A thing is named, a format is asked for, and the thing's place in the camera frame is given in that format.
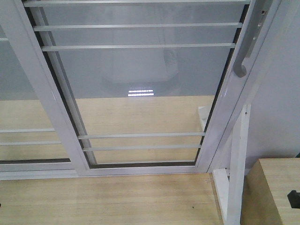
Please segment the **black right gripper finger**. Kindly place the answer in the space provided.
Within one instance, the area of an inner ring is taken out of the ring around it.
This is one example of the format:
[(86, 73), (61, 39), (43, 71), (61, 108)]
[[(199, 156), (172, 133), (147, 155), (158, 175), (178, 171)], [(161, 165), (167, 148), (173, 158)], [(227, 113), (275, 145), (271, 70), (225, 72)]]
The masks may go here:
[(288, 195), (287, 198), (289, 200), (291, 208), (300, 208), (300, 192), (296, 190), (292, 190)]

